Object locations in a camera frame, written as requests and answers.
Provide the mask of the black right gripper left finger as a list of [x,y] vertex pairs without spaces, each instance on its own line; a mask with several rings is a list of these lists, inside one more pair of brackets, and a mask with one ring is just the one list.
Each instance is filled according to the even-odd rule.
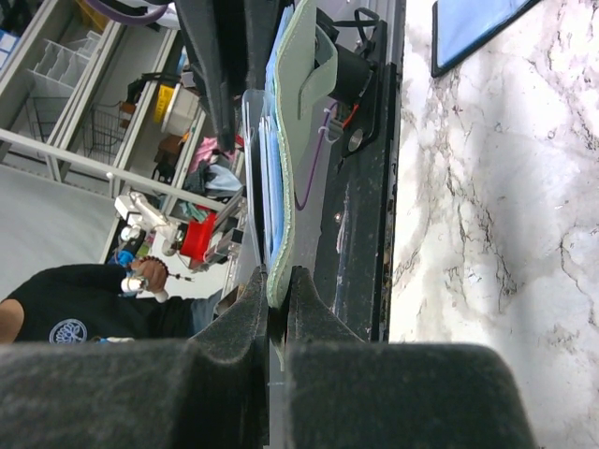
[[1,352],[5,448],[260,448],[269,438],[267,275],[188,340]]

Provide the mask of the person in black shirt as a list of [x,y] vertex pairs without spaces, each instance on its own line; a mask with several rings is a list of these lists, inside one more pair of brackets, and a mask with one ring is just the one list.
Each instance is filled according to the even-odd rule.
[[83,264],[40,271],[1,301],[1,342],[186,339],[217,316],[221,291],[159,303],[125,295],[121,283],[131,275],[157,293],[165,289],[168,268],[158,258],[144,257],[127,268]]

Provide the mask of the cluttered white shelf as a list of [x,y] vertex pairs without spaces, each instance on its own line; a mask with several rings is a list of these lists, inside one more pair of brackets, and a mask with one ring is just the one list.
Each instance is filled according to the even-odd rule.
[[177,110],[179,30],[97,21],[82,1],[5,1],[1,31],[3,180],[67,197],[140,190],[167,215],[211,205],[183,188],[207,116]]

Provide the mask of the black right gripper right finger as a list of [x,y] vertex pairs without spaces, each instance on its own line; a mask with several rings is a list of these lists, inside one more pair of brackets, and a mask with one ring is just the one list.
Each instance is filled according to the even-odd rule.
[[286,447],[535,447],[514,376],[490,348],[365,342],[302,267],[288,299]]

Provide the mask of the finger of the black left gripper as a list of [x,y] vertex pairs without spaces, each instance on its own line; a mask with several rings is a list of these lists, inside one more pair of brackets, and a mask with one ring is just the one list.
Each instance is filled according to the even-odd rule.
[[204,88],[220,150],[235,149],[235,112],[230,74],[242,58],[241,1],[177,1],[175,3],[195,79]]

